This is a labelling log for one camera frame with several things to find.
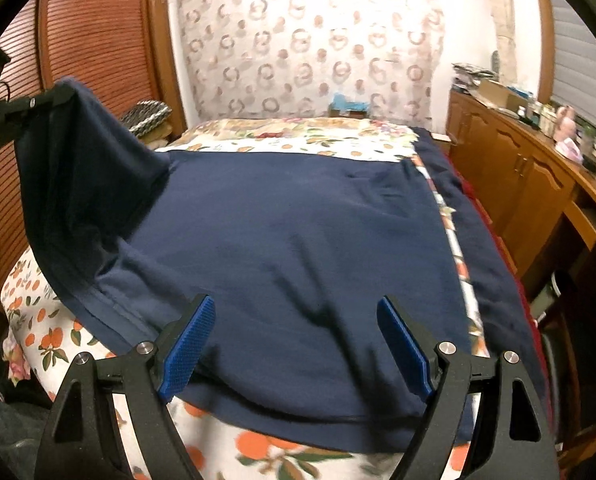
patterned curtain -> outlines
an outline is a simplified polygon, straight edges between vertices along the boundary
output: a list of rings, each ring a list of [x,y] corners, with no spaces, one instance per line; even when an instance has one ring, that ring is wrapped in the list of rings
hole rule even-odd
[[[203,121],[327,115],[335,92],[430,126],[437,0],[177,0]]]

gray fabric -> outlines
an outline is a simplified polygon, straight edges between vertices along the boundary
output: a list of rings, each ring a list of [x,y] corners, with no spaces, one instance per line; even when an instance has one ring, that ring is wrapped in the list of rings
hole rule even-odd
[[[596,39],[566,2],[551,0],[556,56],[552,99],[596,126]]]
[[[0,456],[20,480],[33,480],[49,411],[33,404],[0,402]]]

pink floral fabric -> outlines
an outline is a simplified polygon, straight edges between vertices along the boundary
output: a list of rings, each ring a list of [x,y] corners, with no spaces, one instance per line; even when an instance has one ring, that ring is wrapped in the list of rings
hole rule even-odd
[[[405,126],[369,120],[326,119],[273,121],[216,121],[191,132],[187,142],[170,149],[212,152],[312,153],[360,160],[412,161],[435,197],[460,277],[466,314],[470,320],[472,353],[488,356],[478,301],[455,235],[453,210],[435,189],[422,160],[415,153],[417,136]],[[95,359],[112,357],[60,302],[28,248],[5,282],[1,301],[9,319],[3,343],[12,382],[38,377],[50,397],[60,387],[72,359],[86,350]],[[478,399],[473,399],[477,410]],[[137,479],[148,479],[124,396],[114,395],[116,418],[124,449]],[[388,479],[400,454],[354,454],[316,449],[261,435],[218,420],[174,398],[168,405],[175,427],[206,479],[217,480],[334,480]],[[460,475],[468,445],[456,446],[443,480]]]

bed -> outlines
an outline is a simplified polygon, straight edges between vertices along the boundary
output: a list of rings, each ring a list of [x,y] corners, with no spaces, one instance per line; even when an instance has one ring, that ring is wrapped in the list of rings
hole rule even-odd
[[[460,283],[474,355],[497,355],[514,346],[545,407],[543,359],[526,300],[470,192],[426,130],[370,120],[314,118],[220,120],[200,124],[164,151],[306,153],[322,157],[411,164],[424,176],[437,205]],[[114,354],[60,301],[28,248],[5,282],[1,301],[9,319],[4,343],[12,381],[34,373],[50,397],[80,351]],[[124,448],[134,476],[149,478],[123,396],[114,396]],[[478,399],[472,400],[477,410]],[[400,454],[322,449],[249,431],[174,398],[172,419],[204,478],[388,478]],[[456,446],[443,479],[459,476],[468,444]]]

dark blue fabric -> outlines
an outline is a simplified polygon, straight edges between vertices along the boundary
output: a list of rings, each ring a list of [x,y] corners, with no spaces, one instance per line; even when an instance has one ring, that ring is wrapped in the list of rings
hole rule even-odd
[[[209,293],[217,322],[185,400],[287,440],[403,450],[424,406],[380,335],[379,298],[470,351],[411,162],[154,153],[86,88],[59,84],[76,98],[35,119],[16,156],[31,247],[85,327],[122,353]],[[460,440],[469,427],[467,413]]]
[[[515,351],[546,411],[546,379],[527,323],[517,284],[495,247],[495,242],[469,198],[449,160],[434,144],[427,130],[412,128],[418,134],[415,151],[420,155],[438,192],[452,215],[456,236],[473,285],[486,347],[492,356]]]

